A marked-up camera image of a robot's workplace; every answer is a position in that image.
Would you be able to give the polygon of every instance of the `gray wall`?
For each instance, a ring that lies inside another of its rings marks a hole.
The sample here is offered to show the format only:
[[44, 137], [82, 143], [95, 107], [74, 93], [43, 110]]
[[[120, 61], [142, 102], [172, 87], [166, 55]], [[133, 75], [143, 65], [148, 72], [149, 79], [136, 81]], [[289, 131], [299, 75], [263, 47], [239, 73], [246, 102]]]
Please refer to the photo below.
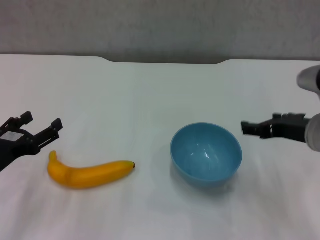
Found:
[[320, 1], [0, 0], [0, 53], [320, 60]]

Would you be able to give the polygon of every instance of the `yellow banana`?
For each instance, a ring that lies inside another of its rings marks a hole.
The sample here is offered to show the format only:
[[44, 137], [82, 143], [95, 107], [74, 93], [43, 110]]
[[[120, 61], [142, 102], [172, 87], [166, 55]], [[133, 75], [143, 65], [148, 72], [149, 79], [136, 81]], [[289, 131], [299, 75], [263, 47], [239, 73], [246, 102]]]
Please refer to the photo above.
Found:
[[61, 163], [56, 151], [49, 154], [48, 174], [57, 183], [74, 189], [107, 184], [127, 176], [134, 168], [132, 161], [114, 161], [103, 165], [75, 168]]

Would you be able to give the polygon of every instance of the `bowl rim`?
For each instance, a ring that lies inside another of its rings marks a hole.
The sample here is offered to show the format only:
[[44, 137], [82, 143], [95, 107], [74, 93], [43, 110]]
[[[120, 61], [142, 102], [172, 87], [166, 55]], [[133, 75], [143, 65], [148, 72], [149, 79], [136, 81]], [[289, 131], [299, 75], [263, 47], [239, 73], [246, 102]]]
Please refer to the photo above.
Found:
[[[198, 178], [198, 177], [195, 177], [195, 176], [191, 176], [189, 173], [187, 173], [186, 171], [184, 171], [181, 167], [178, 166], [178, 164], [176, 163], [175, 159], [174, 159], [174, 156], [172, 155], [172, 143], [176, 137], [176, 135], [181, 132], [183, 129], [187, 128], [187, 127], [190, 127], [192, 125], [198, 125], [198, 124], [206, 124], [206, 125], [212, 125], [212, 126], [215, 126], [215, 127], [218, 127], [222, 130], [224, 130], [226, 133], [228, 133], [229, 135], [231, 135], [234, 140], [236, 141], [237, 143], [237, 146], [238, 148], [240, 149], [240, 153], [241, 153], [241, 157], [240, 157], [240, 162], [238, 164], [238, 166], [232, 171], [232, 173], [228, 176], [228, 177], [223, 177], [223, 178], [217, 178], [217, 179], [213, 179], [213, 180], [208, 180], [208, 179], [203, 179], [203, 178]], [[242, 158], [243, 158], [243, 152], [242, 152], [242, 148], [241, 148], [241, 145], [239, 143], [239, 141], [237, 140], [237, 138], [231, 133], [229, 132], [227, 129], [225, 129], [224, 127], [222, 126], [219, 126], [217, 124], [213, 124], [213, 123], [209, 123], [209, 122], [195, 122], [195, 123], [191, 123], [191, 124], [188, 124], [182, 128], [180, 128], [173, 136], [172, 140], [171, 140], [171, 143], [170, 143], [170, 155], [171, 155], [171, 160], [173, 162], [173, 164], [175, 165], [175, 167], [177, 169], [179, 169], [182, 173], [184, 173], [185, 175], [187, 175], [189, 178], [191, 179], [194, 179], [194, 180], [197, 180], [197, 181], [202, 181], [202, 182], [220, 182], [220, 181], [225, 181], [227, 179], [230, 179], [239, 169], [241, 163], [242, 163]]]

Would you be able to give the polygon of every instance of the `bowl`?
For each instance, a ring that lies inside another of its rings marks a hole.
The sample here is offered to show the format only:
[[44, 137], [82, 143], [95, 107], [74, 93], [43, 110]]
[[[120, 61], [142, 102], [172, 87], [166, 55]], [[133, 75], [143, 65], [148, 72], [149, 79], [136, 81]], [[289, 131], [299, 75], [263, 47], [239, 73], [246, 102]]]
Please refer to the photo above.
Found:
[[229, 131], [211, 123], [181, 128], [170, 145], [173, 165], [196, 187], [217, 187], [236, 173], [242, 162], [239, 142]]

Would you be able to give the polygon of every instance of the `white table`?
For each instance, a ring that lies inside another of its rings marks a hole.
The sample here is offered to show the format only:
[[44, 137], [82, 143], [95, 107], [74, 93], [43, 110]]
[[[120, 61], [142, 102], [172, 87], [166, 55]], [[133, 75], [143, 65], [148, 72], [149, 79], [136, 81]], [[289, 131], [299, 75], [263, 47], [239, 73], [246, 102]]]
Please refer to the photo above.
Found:
[[[318, 97], [296, 76], [319, 64], [0, 55], [0, 124], [26, 111], [33, 134], [56, 118], [63, 124], [59, 140], [0, 173], [0, 239], [320, 239], [320, 153], [241, 131], [241, 121], [272, 113], [318, 114]], [[196, 122], [218, 124], [241, 144], [242, 165], [224, 192], [193, 189], [172, 168], [173, 135]], [[47, 174], [51, 150], [74, 167], [131, 160], [136, 169], [102, 187], [66, 189]]]

